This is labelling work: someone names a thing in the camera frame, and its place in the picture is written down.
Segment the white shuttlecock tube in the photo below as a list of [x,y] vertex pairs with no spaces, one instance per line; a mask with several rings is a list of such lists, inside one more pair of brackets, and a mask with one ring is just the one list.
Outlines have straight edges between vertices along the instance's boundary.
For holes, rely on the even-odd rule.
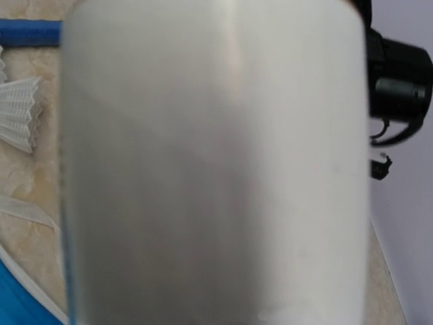
[[350,2],[80,1],[60,120],[73,324],[364,322]]

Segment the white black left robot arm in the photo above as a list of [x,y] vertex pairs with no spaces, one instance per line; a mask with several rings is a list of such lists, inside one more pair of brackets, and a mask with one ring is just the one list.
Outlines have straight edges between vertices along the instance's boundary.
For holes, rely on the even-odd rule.
[[383,122],[370,137],[372,148],[387,148],[413,137],[432,101],[432,59],[422,47],[366,34],[369,115]]

